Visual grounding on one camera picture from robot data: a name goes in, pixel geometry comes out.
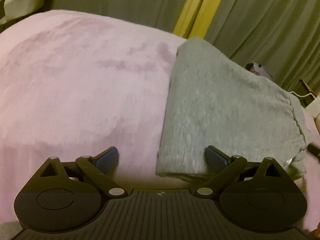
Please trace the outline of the grey sweatpants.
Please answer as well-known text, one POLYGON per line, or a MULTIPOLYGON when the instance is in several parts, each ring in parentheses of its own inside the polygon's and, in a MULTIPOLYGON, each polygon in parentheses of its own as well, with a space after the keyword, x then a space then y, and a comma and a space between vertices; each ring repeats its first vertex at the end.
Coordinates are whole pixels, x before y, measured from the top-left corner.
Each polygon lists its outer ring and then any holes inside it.
POLYGON ((293 180, 306 174, 312 141, 300 101, 231 61, 201 38, 179 46, 170 77, 156 173, 183 180, 215 174, 214 146, 248 161, 276 159, 293 180))

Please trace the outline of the dark bag with white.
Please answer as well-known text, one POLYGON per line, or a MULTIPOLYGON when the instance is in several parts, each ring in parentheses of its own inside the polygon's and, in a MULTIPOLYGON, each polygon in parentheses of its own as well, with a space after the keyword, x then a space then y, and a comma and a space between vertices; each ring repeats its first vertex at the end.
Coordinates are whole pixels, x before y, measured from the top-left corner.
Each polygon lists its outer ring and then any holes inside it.
POLYGON ((273 81, 273 77, 270 74, 268 74, 267 70, 261 64, 258 64, 255 62, 248 63, 246 64, 245 69, 248 70, 249 72, 252 72, 255 75, 263 76, 273 81))

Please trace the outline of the pink bed blanket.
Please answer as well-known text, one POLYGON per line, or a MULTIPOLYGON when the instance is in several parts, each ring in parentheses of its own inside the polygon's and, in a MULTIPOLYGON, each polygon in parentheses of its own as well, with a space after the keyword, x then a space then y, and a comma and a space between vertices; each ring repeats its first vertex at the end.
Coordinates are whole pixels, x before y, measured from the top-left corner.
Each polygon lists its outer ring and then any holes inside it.
POLYGON ((1 33, 1 239, 21 229, 14 200, 51 156, 116 146, 123 187, 186 188, 156 174, 169 80, 184 39, 122 20, 52 10, 1 33))

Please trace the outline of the grey green curtain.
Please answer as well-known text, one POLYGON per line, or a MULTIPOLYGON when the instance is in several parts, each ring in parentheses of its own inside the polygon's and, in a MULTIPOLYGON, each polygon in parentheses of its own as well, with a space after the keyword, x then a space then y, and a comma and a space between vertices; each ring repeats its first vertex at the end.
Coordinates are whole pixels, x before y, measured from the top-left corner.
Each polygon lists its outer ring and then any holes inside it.
MULTIPOLYGON (((44 10, 109 16, 173 33, 186 0, 44 0, 44 10)), ((255 61, 282 88, 319 90, 319 0, 221 0, 206 41, 239 65, 255 61)))

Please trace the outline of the yellow curtain strip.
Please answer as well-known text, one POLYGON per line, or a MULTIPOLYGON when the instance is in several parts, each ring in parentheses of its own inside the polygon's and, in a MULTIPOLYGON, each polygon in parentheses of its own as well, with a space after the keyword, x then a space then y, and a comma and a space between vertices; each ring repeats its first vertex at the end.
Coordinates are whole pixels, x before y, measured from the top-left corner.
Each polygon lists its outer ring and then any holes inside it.
POLYGON ((204 38, 221 0, 186 0, 173 34, 204 38))

